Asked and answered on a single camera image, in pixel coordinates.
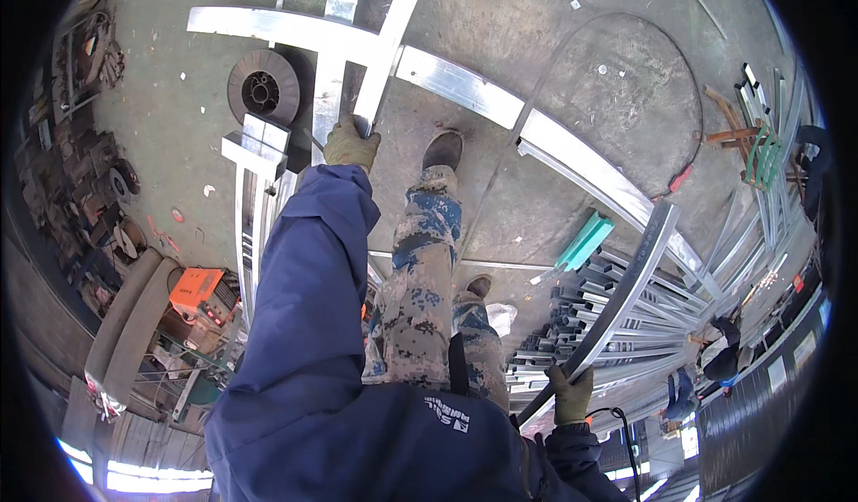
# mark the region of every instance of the teal plastic part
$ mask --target teal plastic part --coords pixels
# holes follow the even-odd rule
[[[599,212],[593,212],[593,216],[587,219],[585,227],[566,247],[554,267],[565,263],[564,271],[578,270],[613,229],[614,223],[610,219],[599,216]]]

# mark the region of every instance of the hand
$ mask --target hand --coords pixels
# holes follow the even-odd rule
[[[573,384],[566,380],[563,370],[554,365],[546,370],[554,390],[554,424],[580,424],[587,417],[587,406],[593,394],[593,367],[587,368]]]
[[[354,117],[346,115],[328,133],[324,159],[328,165],[360,165],[366,174],[370,174],[379,144],[381,135],[373,133],[367,139],[360,138],[354,128]]]

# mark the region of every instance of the concrete floor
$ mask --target concrete floor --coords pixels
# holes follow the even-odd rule
[[[216,4],[271,8],[274,1],[111,0],[127,66],[121,86],[96,101],[96,121],[114,132],[143,184],[127,211],[147,232],[151,216],[179,248],[177,255],[169,247],[163,252],[184,265],[235,269],[234,166],[220,156],[220,137],[239,128],[227,105],[227,77],[246,52],[265,47],[247,38],[190,34],[188,11]],[[363,1],[356,24],[378,30],[391,0]],[[582,8],[576,11],[570,1],[420,0],[403,42],[470,67],[526,98],[564,35],[592,15],[629,13],[601,17],[574,36],[536,106],[573,128],[648,196],[664,192],[692,158],[692,132],[700,128],[697,91],[703,84],[732,100],[741,64],[748,62],[768,89],[772,67],[782,68],[791,90],[794,64],[784,58],[762,0],[705,0],[726,40],[695,0],[578,0]],[[324,2],[285,0],[284,8],[320,15]],[[606,75],[596,71],[600,64],[608,68]],[[182,72],[185,80],[179,78]],[[707,98],[702,98],[702,117],[706,132],[727,129]],[[308,121],[309,116],[297,121],[295,134]],[[466,257],[553,264],[594,209],[617,225],[606,244],[634,251],[640,239],[636,230],[542,163],[504,149],[506,131],[398,80],[391,81],[377,121],[383,143],[370,180],[382,217],[370,234],[370,249],[391,249],[405,189],[418,175],[425,144],[439,123],[455,126],[467,140],[458,171],[464,226],[474,231]],[[474,225],[476,205],[499,157],[497,184]],[[695,172],[669,197],[682,210],[679,229],[703,257],[726,216],[730,193],[740,192],[739,215],[755,205],[739,181],[740,170],[738,153],[704,147]],[[209,197],[203,196],[206,185],[216,189]],[[184,223],[172,219],[171,207],[181,210]],[[518,236],[521,242],[515,241]],[[390,261],[379,264],[390,268]],[[460,268],[454,282],[463,285],[476,272]],[[535,274],[492,271],[488,301],[508,301],[519,310],[504,339],[508,353],[547,320],[549,285],[532,287],[526,281]]]

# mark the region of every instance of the blue jacket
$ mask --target blue jacket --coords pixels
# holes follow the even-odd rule
[[[359,167],[317,166],[274,225],[244,363],[205,427],[225,499],[627,502],[586,424],[542,447],[490,401],[361,384],[371,195]]]

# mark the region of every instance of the cable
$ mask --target cable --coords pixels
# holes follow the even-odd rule
[[[661,27],[659,27],[658,25],[656,25],[652,21],[647,20],[643,16],[639,16],[637,14],[632,14],[631,12],[612,11],[612,12],[603,12],[601,14],[595,14],[595,16],[590,16],[589,18],[587,18],[585,20],[584,23],[575,27],[565,37],[563,37],[563,39],[560,41],[560,43],[557,44],[557,47],[554,48],[554,51],[552,52],[551,57],[548,58],[546,66],[543,68],[542,73],[540,74],[540,77],[537,80],[533,91],[530,93],[530,97],[524,103],[524,107],[522,108],[522,110],[518,113],[518,118],[516,119],[516,123],[512,126],[512,130],[509,131],[509,139],[507,140],[507,146],[505,147],[505,149],[509,148],[513,145],[516,145],[519,142],[519,140],[521,138],[522,130],[524,129],[524,123],[527,122],[527,119],[530,116],[530,112],[534,108],[534,104],[536,103],[536,98],[539,96],[540,92],[542,91],[542,87],[545,85],[545,81],[548,79],[548,75],[551,73],[551,70],[554,68],[554,64],[560,58],[560,55],[563,54],[563,52],[566,48],[566,45],[569,44],[569,41],[572,40],[572,37],[574,37],[576,34],[581,32],[581,30],[583,28],[585,28],[585,26],[589,25],[593,21],[599,20],[600,18],[606,18],[609,16],[629,16],[629,17],[635,18],[637,20],[649,23],[650,25],[655,27],[659,33],[663,34],[665,36],[665,38],[667,38],[668,41],[673,45],[673,47],[676,48],[677,52],[680,54],[680,57],[682,57],[682,62],[685,63],[686,67],[688,68],[688,73],[691,75],[692,84],[694,85],[694,97],[698,101],[697,102],[698,103],[698,111],[700,113],[700,140],[698,141],[697,148],[695,149],[694,154],[692,155],[692,159],[690,161],[688,161],[682,169],[682,172],[684,173],[692,165],[692,163],[694,163],[694,161],[697,160],[697,157],[700,155],[700,150],[702,149],[702,140],[703,140],[703,135],[704,135],[703,118],[702,118],[702,99],[700,97],[700,86],[698,85],[697,76],[695,76],[695,74],[694,74],[694,70],[692,69],[692,65],[688,62],[688,57],[686,57],[686,55],[682,52],[682,50],[680,49],[680,46],[676,43],[676,40],[674,40],[673,37],[671,37],[664,29],[662,29]],[[467,229],[467,234],[465,235],[465,239],[462,243],[462,249],[459,250],[458,255],[456,256],[456,261],[453,263],[453,272],[454,273],[456,272],[456,268],[459,265],[459,261],[462,260],[465,252],[467,251],[467,248],[470,246],[470,242],[473,239],[473,233],[476,230],[477,225],[479,224],[479,217],[482,214],[483,204],[486,201],[486,196],[488,195],[489,191],[492,190],[492,187],[494,187],[494,184],[498,178],[498,174],[500,172],[500,166],[503,163],[503,160],[504,160],[504,155],[500,155],[498,158],[498,161],[495,163],[494,171],[492,171],[492,175],[491,175],[491,177],[489,177],[488,184],[486,184],[486,188],[485,188],[485,190],[483,190],[482,196],[479,198],[479,204],[477,204],[477,210],[476,210],[476,214],[474,215],[474,221],[471,224],[471,227],[469,229]],[[676,179],[679,176],[681,176],[681,174],[674,176],[673,179]],[[651,199],[651,200],[658,199],[662,196],[669,195],[670,193],[672,193],[672,191],[669,190],[667,193],[662,193],[661,195],[654,196],[653,199]]]
[[[634,476],[635,479],[635,499],[638,502],[641,501],[641,484],[640,479],[638,478],[638,464],[635,461],[635,452],[631,449],[631,437],[629,436],[629,422],[626,420],[626,413],[623,412],[623,409],[619,407],[603,407],[601,409],[597,409],[590,413],[587,413],[587,418],[593,416],[596,413],[600,413],[602,411],[611,411],[611,415],[614,418],[619,418],[623,421],[623,431],[626,432],[626,448],[629,451],[629,461],[631,462],[631,475]]]

